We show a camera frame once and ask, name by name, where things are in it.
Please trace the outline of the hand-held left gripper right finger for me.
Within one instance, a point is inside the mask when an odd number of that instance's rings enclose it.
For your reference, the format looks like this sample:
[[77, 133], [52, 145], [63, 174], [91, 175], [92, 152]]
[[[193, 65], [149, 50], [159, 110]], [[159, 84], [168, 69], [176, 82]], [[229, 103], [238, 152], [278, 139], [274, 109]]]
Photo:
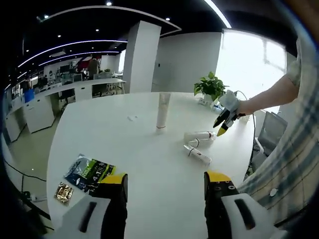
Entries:
[[209, 239], [283, 239], [268, 211], [248, 194], [240, 194], [231, 179], [204, 172], [204, 215]]

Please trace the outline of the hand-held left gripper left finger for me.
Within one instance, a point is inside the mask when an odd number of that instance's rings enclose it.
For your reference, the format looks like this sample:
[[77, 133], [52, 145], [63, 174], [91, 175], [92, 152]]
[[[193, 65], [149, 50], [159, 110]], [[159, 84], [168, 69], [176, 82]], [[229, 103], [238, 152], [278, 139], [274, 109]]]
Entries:
[[128, 175], [107, 176], [91, 195], [64, 214], [55, 239], [123, 239], [127, 219]]

